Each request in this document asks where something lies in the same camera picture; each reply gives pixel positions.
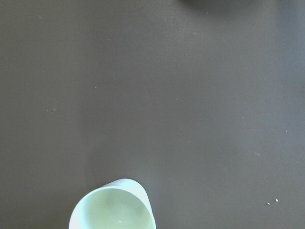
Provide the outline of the pale yellow plastic cup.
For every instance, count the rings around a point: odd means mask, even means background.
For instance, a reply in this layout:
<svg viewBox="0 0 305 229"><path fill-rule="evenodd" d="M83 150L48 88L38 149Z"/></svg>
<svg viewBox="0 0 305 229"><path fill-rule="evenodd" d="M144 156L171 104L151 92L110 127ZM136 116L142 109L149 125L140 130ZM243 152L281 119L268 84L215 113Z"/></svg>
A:
<svg viewBox="0 0 305 229"><path fill-rule="evenodd" d="M86 194L75 206L70 229L155 229L152 207L143 186L118 179Z"/></svg>

